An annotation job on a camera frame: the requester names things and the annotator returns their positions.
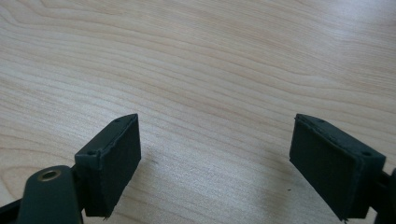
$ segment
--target light wood surface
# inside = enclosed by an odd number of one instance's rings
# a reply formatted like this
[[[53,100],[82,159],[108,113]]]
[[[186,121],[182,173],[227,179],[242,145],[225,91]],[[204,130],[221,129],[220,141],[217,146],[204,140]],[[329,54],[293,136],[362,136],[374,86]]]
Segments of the light wood surface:
[[[293,118],[390,172],[395,71],[394,0],[2,0],[0,205],[138,113],[143,159],[113,216],[86,223],[341,223],[289,162]]]

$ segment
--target black plastic block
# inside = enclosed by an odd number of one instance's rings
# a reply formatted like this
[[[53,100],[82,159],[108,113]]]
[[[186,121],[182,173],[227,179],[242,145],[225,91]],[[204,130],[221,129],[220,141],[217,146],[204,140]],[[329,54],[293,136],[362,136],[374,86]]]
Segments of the black plastic block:
[[[322,119],[296,116],[290,161],[341,220],[365,218],[385,159]]]
[[[110,217],[140,159],[137,114],[113,120],[75,155],[88,217]]]

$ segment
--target wooden table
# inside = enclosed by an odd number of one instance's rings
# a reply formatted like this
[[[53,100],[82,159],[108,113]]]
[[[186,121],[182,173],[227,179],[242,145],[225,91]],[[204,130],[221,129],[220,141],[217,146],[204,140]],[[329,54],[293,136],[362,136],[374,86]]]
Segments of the wooden table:
[[[322,2],[0,1],[0,205],[138,113],[143,159],[104,223],[341,223],[289,162],[293,118],[391,172],[396,2]]]

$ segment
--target screw hole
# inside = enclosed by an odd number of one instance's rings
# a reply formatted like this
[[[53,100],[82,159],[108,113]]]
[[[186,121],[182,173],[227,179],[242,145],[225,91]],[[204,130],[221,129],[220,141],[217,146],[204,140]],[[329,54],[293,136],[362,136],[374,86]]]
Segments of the screw hole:
[[[39,181],[50,181],[61,175],[60,170],[50,170],[38,176]]]

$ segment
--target black plastic part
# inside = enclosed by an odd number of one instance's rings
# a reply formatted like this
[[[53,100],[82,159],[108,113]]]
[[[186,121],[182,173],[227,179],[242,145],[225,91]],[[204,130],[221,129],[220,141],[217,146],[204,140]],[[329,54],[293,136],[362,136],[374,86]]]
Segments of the black plastic part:
[[[53,166],[29,177],[17,223],[82,223],[69,167]]]
[[[137,114],[113,120],[75,155],[79,204],[88,217],[110,217],[140,159]]]
[[[366,217],[385,159],[322,119],[295,119],[290,161],[341,220]]]
[[[14,224],[20,211],[21,199],[0,208],[0,223]]]
[[[392,176],[382,173],[375,184],[375,190],[372,193],[371,201],[371,206],[378,213],[375,224],[396,223],[396,200],[394,198],[394,194],[396,193],[395,181],[396,176],[395,171],[393,171]]]

